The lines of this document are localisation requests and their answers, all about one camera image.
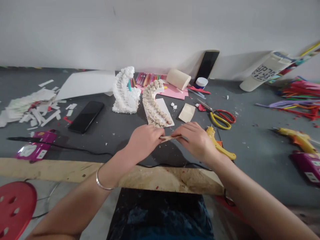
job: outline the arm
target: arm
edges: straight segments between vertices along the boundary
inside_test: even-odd
[[[195,122],[177,128],[172,136],[218,175],[242,214],[262,239],[319,238],[289,209],[218,152],[207,133]]]
[[[138,127],[132,133],[128,145],[100,168],[100,183],[106,188],[116,187],[122,176],[156,148],[162,141],[159,139],[161,135],[164,135],[163,128],[155,128],[153,125]],[[110,191],[98,186],[96,174],[92,174],[57,203],[27,240],[79,239],[109,194]]]

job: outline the paper roll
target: paper roll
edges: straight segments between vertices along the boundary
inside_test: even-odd
[[[180,72],[177,69],[171,69],[167,75],[167,82],[181,90],[184,90],[187,87],[190,80],[191,76]]]
[[[287,57],[287,54],[281,52],[272,52],[269,58],[262,63],[251,76],[247,77],[240,88],[246,92],[251,92],[264,82],[271,79],[280,71],[291,65],[294,60]]]

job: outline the scissors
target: scissors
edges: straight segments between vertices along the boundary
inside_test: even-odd
[[[225,110],[220,110],[220,109],[214,110],[213,108],[209,107],[207,104],[205,104],[204,102],[200,101],[199,99],[197,99],[197,101],[199,103],[201,103],[201,105],[204,106],[207,110],[210,111],[210,116],[211,116],[212,121],[219,128],[222,128],[222,129],[225,129],[225,130],[229,130],[231,128],[231,123],[235,123],[236,122],[236,118],[231,113],[229,113],[229,112],[227,112]],[[218,123],[216,119],[218,119],[220,122],[225,124],[226,127],[222,126],[220,123]]]

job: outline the yellow glue gun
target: yellow glue gun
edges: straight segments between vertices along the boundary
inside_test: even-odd
[[[300,148],[305,152],[305,153],[312,153],[320,157],[320,153],[317,151],[317,149],[309,142],[311,140],[310,136],[298,131],[294,131],[291,129],[287,128],[273,128],[275,129],[278,133],[288,136],[292,138],[293,143],[297,144],[300,146]]]
[[[217,150],[221,153],[223,153],[224,155],[226,155],[228,158],[230,158],[231,160],[235,160],[236,159],[236,155],[234,153],[230,153],[227,150],[225,150],[223,147],[221,147],[219,145],[219,143],[217,143],[216,139],[214,138],[214,129],[213,127],[208,127],[207,128],[207,134],[208,136],[211,138],[214,146],[217,148]]]

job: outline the red scissors handle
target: red scissors handle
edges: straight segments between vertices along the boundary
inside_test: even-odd
[[[228,123],[236,122],[236,118],[231,113],[225,110],[217,109],[215,112],[217,112],[221,117],[223,117]]]

